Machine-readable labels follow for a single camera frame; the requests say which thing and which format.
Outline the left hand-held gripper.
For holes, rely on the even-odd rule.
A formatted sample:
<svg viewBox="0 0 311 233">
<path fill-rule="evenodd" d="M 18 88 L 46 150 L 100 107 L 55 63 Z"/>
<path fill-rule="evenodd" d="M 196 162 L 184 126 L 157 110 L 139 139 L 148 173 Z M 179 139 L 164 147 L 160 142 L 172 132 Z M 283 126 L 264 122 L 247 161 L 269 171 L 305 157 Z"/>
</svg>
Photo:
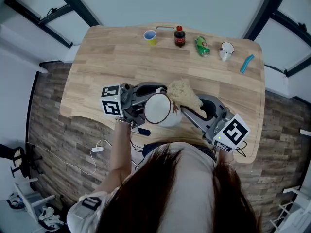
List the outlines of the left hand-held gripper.
<svg viewBox="0 0 311 233">
<path fill-rule="evenodd" d="M 145 123 L 145 102 L 133 99 L 134 92 L 135 98 L 149 98 L 159 88 L 167 90 L 164 84 L 157 82 L 143 82 L 135 87 L 128 83 L 113 84 L 103 87 L 100 104 L 106 116 L 130 117 L 128 109 L 131 108 L 132 129 L 134 129 Z"/>
</svg>

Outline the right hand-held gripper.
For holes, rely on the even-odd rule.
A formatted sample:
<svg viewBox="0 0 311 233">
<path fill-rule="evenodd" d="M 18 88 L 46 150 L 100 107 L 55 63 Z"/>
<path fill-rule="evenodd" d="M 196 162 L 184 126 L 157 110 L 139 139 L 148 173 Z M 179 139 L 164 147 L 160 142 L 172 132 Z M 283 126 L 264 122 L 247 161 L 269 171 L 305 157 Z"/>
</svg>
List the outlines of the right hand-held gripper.
<svg viewBox="0 0 311 233">
<path fill-rule="evenodd" d="M 226 152 L 236 150 L 249 135 L 250 128 L 239 114 L 232 114 L 228 108 L 223 110 L 223 104 L 217 97 L 207 94 L 197 96 L 203 104 L 200 109 L 206 113 L 206 117 L 212 119 L 204 118 L 194 110 L 181 106 L 183 115 L 204 133 L 203 138 L 210 144 Z"/>
</svg>

